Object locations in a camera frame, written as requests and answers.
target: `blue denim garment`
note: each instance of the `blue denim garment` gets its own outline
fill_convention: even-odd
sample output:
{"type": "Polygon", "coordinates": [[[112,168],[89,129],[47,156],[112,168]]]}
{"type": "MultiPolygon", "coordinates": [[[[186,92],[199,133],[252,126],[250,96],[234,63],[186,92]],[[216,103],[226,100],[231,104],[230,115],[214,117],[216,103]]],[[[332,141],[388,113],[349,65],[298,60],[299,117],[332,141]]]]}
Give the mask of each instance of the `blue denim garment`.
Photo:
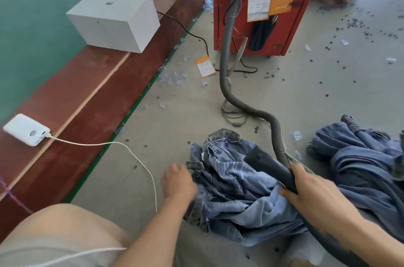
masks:
{"type": "Polygon", "coordinates": [[[391,176],[400,142],[384,132],[350,130],[344,122],[319,130],[307,147],[314,158],[330,162],[332,179],[357,208],[373,213],[382,227],[404,242],[403,184],[391,176]]]}
{"type": "Polygon", "coordinates": [[[202,230],[253,246],[278,234],[306,230],[296,209],[278,195],[277,180],[243,162],[255,144],[220,129],[191,147],[189,169],[198,196],[185,219],[202,230]]]}

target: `thigh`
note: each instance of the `thigh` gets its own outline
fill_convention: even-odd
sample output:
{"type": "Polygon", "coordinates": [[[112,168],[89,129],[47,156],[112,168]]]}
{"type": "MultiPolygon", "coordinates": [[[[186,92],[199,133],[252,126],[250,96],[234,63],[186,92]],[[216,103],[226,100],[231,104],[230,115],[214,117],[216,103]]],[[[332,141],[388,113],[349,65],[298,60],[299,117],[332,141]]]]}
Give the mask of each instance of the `thigh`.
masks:
{"type": "Polygon", "coordinates": [[[58,237],[84,249],[128,247],[129,236],[111,221],[72,204],[49,206],[22,221],[4,242],[58,237]]]}

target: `green stripe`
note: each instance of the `green stripe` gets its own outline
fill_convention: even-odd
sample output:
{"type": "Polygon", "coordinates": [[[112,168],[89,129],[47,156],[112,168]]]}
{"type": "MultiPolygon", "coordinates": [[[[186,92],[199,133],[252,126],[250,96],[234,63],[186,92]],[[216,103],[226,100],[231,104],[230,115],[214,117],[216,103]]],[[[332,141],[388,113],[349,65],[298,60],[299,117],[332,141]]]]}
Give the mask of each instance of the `green stripe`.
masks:
{"type": "MultiPolygon", "coordinates": [[[[203,13],[203,9],[196,15],[195,19],[199,19],[200,15],[203,13]]],[[[196,21],[192,22],[189,27],[187,28],[188,31],[190,31],[192,29],[192,27],[194,26],[194,24],[196,23],[196,21]]],[[[187,32],[184,32],[184,34],[181,36],[181,38],[186,37],[188,34],[187,32]]],[[[168,62],[171,60],[171,58],[173,57],[175,51],[178,48],[174,49],[170,55],[167,57],[167,59],[164,61],[163,65],[167,65],[168,62]]],[[[157,77],[160,75],[160,70],[157,71],[157,73],[153,76],[153,78],[151,79],[151,81],[149,82],[149,84],[146,86],[146,88],[144,89],[144,91],[142,91],[140,97],[136,100],[136,102],[134,103],[134,105],[132,106],[132,108],[129,110],[128,114],[125,116],[125,118],[122,120],[122,122],[119,124],[119,126],[116,128],[115,132],[112,134],[112,136],[109,138],[109,142],[112,142],[115,140],[115,138],[117,137],[117,135],[119,134],[119,132],[121,131],[121,129],[123,128],[123,126],[125,125],[125,123],[129,120],[129,118],[132,116],[133,112],[135,111],[136,107],[139,105],[139,103],[143,100],[144,96],[146,95],[146,93],[149,91],[150,87],[154,84],[154,82],[156,81],[157,77]]],[[[78,191],[80,190],[80,188],[83,186],[84,182],[86,182],[87,178],[90,176],[90,174],[92,173],[92,171],[94,170],[95,166],[97,166],[98,162],[100,161],[101,157],[104,156],[105,152],[108,150],[109,146],[111,144],[106,144],[104,146],[104,148],[102,149],[102,151],[97,155],[97,157],[94,159],[94,161],[91,163],[90,167],[87,169],[87,171],[85,172],[84,176],[80,179],[80,181],[77,183],[77,185],[74,187],[74,189],[71,191],[71,193],[68,194],[67,198],[65,199],[65,203],[71,203],[73,198],[75,197],[75,195],[78,193],[78,191]]]]}

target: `person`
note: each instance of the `person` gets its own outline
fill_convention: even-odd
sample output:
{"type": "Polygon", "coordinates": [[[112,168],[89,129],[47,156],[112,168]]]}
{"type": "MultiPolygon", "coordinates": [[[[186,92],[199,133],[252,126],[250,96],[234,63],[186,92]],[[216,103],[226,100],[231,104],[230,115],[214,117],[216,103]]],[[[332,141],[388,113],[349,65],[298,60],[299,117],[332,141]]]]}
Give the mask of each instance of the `person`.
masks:
{"type": "MultiPolygon", "coordinates": [[[[282,189],[280,195],[312,225],[334,236],[371,267],[404,266],[404,246],[363,218],[333,182],[307,173],[301,164],[291,168],[299,194],[282,189]]],[[[164,203],[131,245],[128,235],[108,220],[77,206],[59,204],[17,226],[0,245],[0,265],[29,266],[34,260],[44,263],[88,249],[128,247],[124,252],[111,251],[106,257],[87,255],[65,260],[63,266],[171,267],[182,218],[198,188],[183,165],[171,165],[161,184],[164,203]]]]}

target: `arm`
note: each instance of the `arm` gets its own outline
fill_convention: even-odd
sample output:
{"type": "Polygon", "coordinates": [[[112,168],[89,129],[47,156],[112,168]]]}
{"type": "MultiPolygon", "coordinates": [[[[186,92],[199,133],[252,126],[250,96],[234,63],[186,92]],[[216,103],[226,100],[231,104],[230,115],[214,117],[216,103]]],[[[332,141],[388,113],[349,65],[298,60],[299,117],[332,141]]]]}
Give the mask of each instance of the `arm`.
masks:
{"type": "Polygon", "coordinates": [[[279,193],[309,223],[334,236],[372,267],[404,266],[404,245],[363,218],[333,182],[307,173],[301,164],[292,164],[292,171],[299,194],[284,188],[279,193]]]}
{"type": "Polygon", "coordinates": [[[171,165],[161,184],[162,208],[112,267],[172,267],[181,220],[198,189],[183,165],[171,165]]]}

